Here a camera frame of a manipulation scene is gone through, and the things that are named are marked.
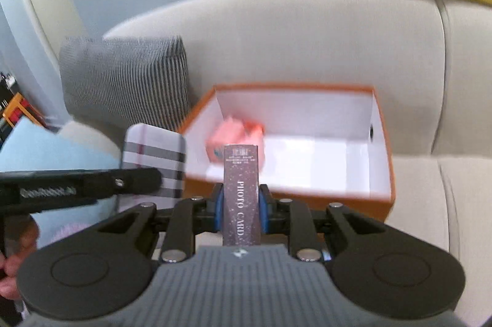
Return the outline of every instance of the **pink object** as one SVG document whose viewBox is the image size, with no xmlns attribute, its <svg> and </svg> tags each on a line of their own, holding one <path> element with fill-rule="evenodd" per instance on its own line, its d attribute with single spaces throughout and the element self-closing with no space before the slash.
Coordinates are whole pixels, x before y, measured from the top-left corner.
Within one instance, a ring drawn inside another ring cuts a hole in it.
<svg viewBox="0 0 492 327">
<path fill-rule="evenodd" d="M 246 134 L 242 121 L 228 117 L 205 143 L 210 162 L 224 162 L 224 145 L 234 144 Z"/>
<path fill-rule="evenodd" d="M 246 137 L 240 141 L 238 144 L 250 144 L 258 146 L 258 170 L 260 171 L 263 168 L 263 164 L 265 163 L 265 141 L 263 140 L 264 136 L 263 127 L 257 125 L 254 127 Z"/>
<path fill-rule="evenodd" d="M 228 144 L 252 144 L 258 146 L 258 167 L 265 162 L 264 127 L 256 122 L 242 122 L 228 117 L 207 140 L 205 146 L 210 162 L 224 162 L 224 146 Z"/>
</svg>

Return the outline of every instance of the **pink fluffy object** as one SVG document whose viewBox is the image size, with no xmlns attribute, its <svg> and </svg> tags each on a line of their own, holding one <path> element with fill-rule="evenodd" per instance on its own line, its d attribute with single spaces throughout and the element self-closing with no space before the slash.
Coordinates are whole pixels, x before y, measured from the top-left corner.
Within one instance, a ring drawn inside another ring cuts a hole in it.
<svg viewBox="0 0 492 327">
<path fill-rule="evenodd" d="M 79 231 L 82 231 L 83 229 L 86 229 L 88 227 L 90 227 L 90 225 L 84 223 L 67 224 L 66 226 L 63 226 L 60 230 L 58 230 L 58 232 L 51 239 L 51 243 L 67 238 L 68 236 L 78 233 Z"/>
</svg>

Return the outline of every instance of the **light blue paper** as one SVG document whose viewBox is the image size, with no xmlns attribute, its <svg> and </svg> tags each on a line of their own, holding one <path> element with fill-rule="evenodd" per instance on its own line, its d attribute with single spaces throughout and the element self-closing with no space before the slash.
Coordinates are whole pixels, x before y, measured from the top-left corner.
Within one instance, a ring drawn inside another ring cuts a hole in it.
<svg viewBox="0 0 492 327">
<path fill-rule="evenodd" d="M 0 171 L 39 171 L 119 168 L 120 161 L 111 155 L 73 143 L 23 118 L 0 150 Z M 96 205 L 36 213 L 39 225 L 38 247 L 50 243 L 64 226 L 72 223 L 95 224 L 111 216 L 116 197 Z"/>
</svg>

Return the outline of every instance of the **metal screw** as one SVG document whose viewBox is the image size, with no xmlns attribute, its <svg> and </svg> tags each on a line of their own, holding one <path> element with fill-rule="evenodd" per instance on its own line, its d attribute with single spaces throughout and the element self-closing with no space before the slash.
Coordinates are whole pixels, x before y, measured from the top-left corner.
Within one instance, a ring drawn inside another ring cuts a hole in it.
<svg viewBox="0 0 492 327">
<path fill-rule="evenodd" d="M 178 263 L 186 259 L 186 253 L 179 249 L 169 249 L 162 253 L 161 258 L 166 263 Z"/>
<path fill-rule="evenodd" d="M 317 249 L 304 248 L 297 252 L 297 258 L 303 262 L 316 262 L 322 257 L 321 252 Z"/>
</svg>

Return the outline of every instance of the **beige sofa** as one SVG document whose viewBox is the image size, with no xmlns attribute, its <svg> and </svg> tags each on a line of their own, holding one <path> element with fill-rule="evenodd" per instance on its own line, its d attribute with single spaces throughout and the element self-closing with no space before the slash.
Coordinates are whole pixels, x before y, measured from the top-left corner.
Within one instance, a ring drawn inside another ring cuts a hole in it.
<svg viewBox="0 0 492 327">
<path fill-rule="evenodd" d="M 492 9 L 464 0 L 188 0 L 107 36 L 183 37 L 191 94 L 235 81 L 374 85 L 397 200 L 387 223 L 449 250 L 466 270 L 456 309 L 492 314 Z M 119 155 L 101 132 L 61 132 Z"/>
</svg>

